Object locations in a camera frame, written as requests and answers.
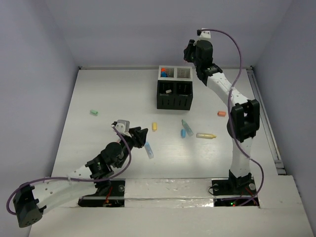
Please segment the yellow highlighter cap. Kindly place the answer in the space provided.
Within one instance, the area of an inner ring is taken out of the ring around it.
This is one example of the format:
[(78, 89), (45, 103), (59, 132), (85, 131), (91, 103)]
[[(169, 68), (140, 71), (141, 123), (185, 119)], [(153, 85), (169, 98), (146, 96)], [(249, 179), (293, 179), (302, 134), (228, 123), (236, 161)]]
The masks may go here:
[(156, 122), (153, 122), (153, 123), (152, 123), (152, 131), (155, 132), (155, 131), (157, 131), (157, 129), (158, 129), (157, 123), (156, 123)]

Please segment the orange cap black highlighter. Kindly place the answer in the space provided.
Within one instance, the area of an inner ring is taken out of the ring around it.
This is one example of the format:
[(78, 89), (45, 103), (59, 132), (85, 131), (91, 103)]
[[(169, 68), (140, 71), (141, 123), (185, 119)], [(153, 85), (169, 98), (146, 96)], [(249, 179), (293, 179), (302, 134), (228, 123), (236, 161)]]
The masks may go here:
[(162, 68), (162, 69), (161, 69), (160, 76), (161, 76), (161, 77), (164, 77), (164, 78), (167, 77), (167, 73), (166, 73), (166, 71), (165, 71), (165, 68)]

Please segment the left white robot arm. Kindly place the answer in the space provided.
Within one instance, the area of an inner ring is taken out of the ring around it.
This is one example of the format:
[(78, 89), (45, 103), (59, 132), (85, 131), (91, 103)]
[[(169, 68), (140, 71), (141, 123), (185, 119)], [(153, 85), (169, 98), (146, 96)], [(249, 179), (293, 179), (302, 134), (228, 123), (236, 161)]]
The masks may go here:
[(112, 124), (119, 137), (109, 143), (95, 158), (65, 177), (46, 177), (22, 184), (9, 198), (18, 226), (25, 228), (38, 222), (44, 214), (73, 199), (86, 195), (104, 195), (111, 179), (121, 175), (131, 163), (133, 148), (146, 143), (148, 129), (129, 128), (124, 121)]

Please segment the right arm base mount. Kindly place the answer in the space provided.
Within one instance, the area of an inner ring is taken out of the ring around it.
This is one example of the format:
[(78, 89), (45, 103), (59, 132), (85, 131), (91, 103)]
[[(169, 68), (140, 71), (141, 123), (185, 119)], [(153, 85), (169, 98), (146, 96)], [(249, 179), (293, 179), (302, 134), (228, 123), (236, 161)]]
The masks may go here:
[(239, 206), (244, 205), (258, 206), (258, 199), (254, 197), (256, 186), (252, 174), (246, 172), (246, 175), (236, 177), (230, 170), (228, 178), (213, 179), (208, 192), (220, 198), (215, 199), (215, 205)]

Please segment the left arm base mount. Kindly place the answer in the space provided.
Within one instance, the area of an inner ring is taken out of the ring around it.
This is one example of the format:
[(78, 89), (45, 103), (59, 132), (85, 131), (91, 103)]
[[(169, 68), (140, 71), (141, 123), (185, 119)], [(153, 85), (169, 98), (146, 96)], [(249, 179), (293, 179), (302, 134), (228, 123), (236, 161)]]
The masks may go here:
[(103, 194), (96, 192), (78, 200), (79, 207), (124, 207), (125, 179), (111, 180), (111, 185)]

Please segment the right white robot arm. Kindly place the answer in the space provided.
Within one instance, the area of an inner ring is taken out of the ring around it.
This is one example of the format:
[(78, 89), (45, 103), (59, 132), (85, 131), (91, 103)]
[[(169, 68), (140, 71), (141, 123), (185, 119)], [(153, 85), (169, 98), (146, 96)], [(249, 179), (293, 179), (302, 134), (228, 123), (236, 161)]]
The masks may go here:
[(223, 70), (213, 63), (212, 56), (213, 46), (208, 40), (191, 39), (184, 49), (184, 60), (194, 64), (198, 79), (227, 103), (227, 131), (233, 140), (227, 187), (231, 193), (238, 194), (245, 188), (245, 182), (251, 179), (250, 153), (253, 138), (260, 127), (260, 104), (242, 95)]

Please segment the yellow highlighter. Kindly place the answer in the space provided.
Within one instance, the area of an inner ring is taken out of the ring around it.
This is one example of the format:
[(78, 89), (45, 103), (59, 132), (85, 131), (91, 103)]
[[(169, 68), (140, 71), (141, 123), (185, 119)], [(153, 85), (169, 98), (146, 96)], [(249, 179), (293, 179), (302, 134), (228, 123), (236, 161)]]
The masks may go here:
[(217, 136), (214, 134), (209, 134), (209, 133), (197, 133), (196, 137), (201, 138), (201, 139), (214, 139)]

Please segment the light blue highlighter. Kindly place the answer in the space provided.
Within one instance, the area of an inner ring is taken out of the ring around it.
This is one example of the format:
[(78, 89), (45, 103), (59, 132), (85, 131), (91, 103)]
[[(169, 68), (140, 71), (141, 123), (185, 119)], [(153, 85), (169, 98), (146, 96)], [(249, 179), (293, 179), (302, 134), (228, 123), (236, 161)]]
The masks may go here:
[(146, 153), (147, 153), (147, 155), (148, 155), (148, 158), (149, 158), (149, 159), (154, 158), (154, 153), (153, 153), (153, 151), (152, 151), (152, 149), (151, 149), (150, 144), (149, 144), (148, 142), (146, 142), (145, 145), (144, 145), (144, 147), (145, 147)]

